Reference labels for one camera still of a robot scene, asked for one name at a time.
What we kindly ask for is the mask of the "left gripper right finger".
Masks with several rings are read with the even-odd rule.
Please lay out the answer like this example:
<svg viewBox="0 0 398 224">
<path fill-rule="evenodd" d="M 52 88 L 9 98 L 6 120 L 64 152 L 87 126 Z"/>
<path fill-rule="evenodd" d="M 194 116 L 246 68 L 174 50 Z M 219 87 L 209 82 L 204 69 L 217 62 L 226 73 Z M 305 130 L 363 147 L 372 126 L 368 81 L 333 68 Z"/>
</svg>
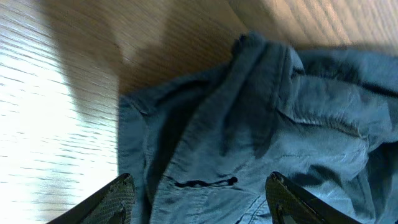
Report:
<svg viewBox="0 0 398 224">
<path fill-rule="evenodd" d="M 265 191 L 273 224 L 360 224 L 279 172 L 267 177 Z"/>
</svg>

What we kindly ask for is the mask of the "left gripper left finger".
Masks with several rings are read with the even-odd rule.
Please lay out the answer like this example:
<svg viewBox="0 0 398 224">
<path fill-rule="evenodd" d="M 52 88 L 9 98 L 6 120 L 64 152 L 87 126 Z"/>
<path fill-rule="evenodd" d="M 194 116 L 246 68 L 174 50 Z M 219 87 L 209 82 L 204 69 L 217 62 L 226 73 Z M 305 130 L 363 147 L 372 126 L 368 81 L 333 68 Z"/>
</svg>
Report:
<svg viewBox="0 0 398 224">
<path fill-rule="evenodd" d="M 130 224 L 135 186 L 124 173 L 49 224 Z"/>
</svg>

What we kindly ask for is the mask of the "navy blue shorts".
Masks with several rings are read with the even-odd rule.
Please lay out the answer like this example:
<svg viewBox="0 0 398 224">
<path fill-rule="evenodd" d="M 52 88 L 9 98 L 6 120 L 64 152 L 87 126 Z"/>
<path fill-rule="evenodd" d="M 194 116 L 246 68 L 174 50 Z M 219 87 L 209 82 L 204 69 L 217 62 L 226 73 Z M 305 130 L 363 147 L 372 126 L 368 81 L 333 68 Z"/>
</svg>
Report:
<svg viewBox="0 0 398 224">
<path fill-rule="evenodd" d="M 256 33 L 229 63 L 123 95 L 133 223 L 270 223 L 274 171 L 362 223 L 397 220 L 397 58 Z"/>
</svg>

